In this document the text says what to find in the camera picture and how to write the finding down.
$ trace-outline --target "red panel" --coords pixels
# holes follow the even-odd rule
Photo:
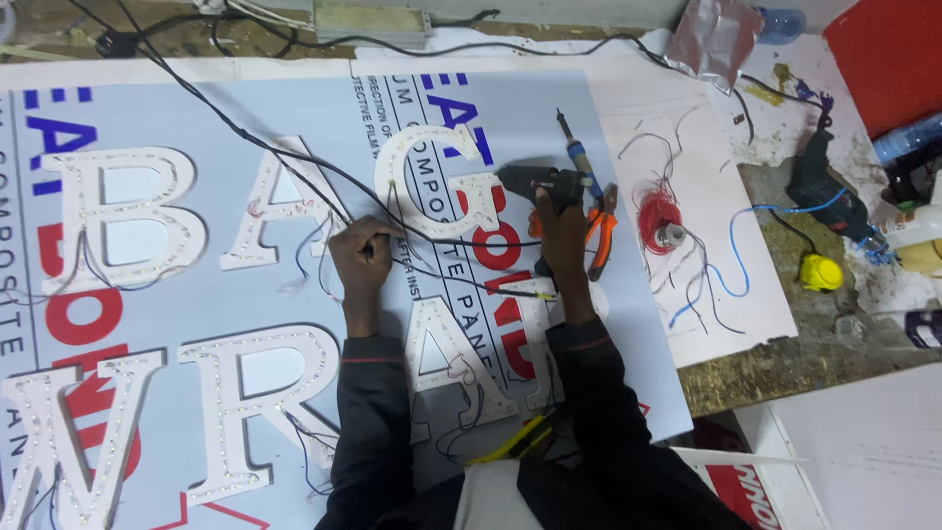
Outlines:
[[[860,0],[824,30],[871,138],[942,109],[940,35],[939,0]]]

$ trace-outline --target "work table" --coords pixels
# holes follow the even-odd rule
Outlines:
[[[20,3],[16,9],[18,27],[14,42],[34,43],[37,50],[71,58],[100,58],[90,40],[101,34],[101,28],[92,21],[79,19],[77,11],[67,4]],[[103,3],[96,9],[116,27],[131,30],[114,4]],[[192,12],[189,6],[173,4],[135,4],[133,9],[142,25]],[[67,27],[73,28],[70,37],[63,39],[55,34]],[[600,39],[616,31],[643,33],[630,28],[497,22],[479,23],[477,29],[536,41]],[[262,28],[246,23],[220,27],[219,38],[227,50],[241,57],[266,57],[283,45]],[[208,27],[201,22],[180,23],[153,35],[152,42],[168,58],[219,57],[219,50],[209,39]],[[29,60],[2,57],[0,62]],[[296,46],[284,58],[353,57],[353,48],[346,46],[324,50]],[[885,185],[885,176],[826,42],[820,37],[803,36],[789,46],[758,46],[743,71],[771,84],[772,68],[777,62],[788,64],[812,89],[829,92],[836,98],[835,125],[831,129],[836,140],[831,143],[829,159],[834,171],[858,192],[872,212]],[[785,102],[781,107],[773,107],[744,93],[755,124],[755,138],[750,144],[747,124],[734,124],[742,113],[739,101],[718,92],[710,97],[727,127],[740,176],[753,204],[790,204],[784,187],[790,179],[793,157],[813,126],[806,122],[802,112],[795,111],[798,104]],[[848,251],[850,247],[845,241],[827,227],[809,215],[796,215],[789,221],[808,234],[820,252],[837,261],[845,273],[844,286],[831,293],[805,290],[796,279],[805,243],[770,217],[762,215],[758,219],[799,335],[681,368],[678,372],[691,415],[704,416],[942,360],[938,350],[914,349],[892,354],[854,350],[840,345],[834,336],[834,320],[840,315],[924,306],[934,296],[928,280],[904,273],[897,266],[874,270],[859,255]]]

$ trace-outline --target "yellow object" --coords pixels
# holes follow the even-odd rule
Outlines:
[[[546,419],[546,416],[537,416],[536,418],[533,418],[532,420],[530,420],[530,423],[527,423],[527,425],[525,425],[524,428],[520,429],[520,432],[513,435],[513,438],[505,441],[504,444],[501,445],[499,449],[497,449],[493,453],[490,453],[487,456],[482,456],[481,458],[475,458],[469,461],[468,465],[473,466],[475,464],[487,464],[489,462],[502,460],[506,458],[507,456],[510,456],[511,458],[516,459],[516,460],[523,458],[527,453],[529,453],[529,450],[532,449],[533,446],[543,441],[544,438],[549,436],[549,433],[553,432],[552,425],[546,425],[544,427],[544,430],[541,433],[537,434],[536,438],[531,439],[527,447],[524,448],[522,451],[518,452],[515,455],[511,455],[511,450],[514,447],[516,447],[517,444],[523,441],[524,438],[526,438],[530,433],[532,433],[533,430],[535,430],[538,426],[540,426],[540,424],[543,423],[543,420],[545,419]]]
[[[896,256],[904,270],[931,276],[942,269],[942,239],[898,248]]]
[[[809,254],[802,260],[802,287],[812,290],[835,290],[844,285],[844,273],[833,259]]]

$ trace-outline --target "aluminum foil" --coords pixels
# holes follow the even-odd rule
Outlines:
[[[690,0],[664,58],[729,95],[764,25],[762,14],[740,0]]]

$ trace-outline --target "red wire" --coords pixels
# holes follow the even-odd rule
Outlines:
[[[670,189],[660,181],[657,188],[648,190],[642,197],[642,204],[638,211],[638,232],[641,234],[644,246],[652,254],[664,256],[673,251],[673,247],[663,247],[658,244],[655,233],[659,228],[668,224],[683,225],[680,208],[677,207],[676,198]]]

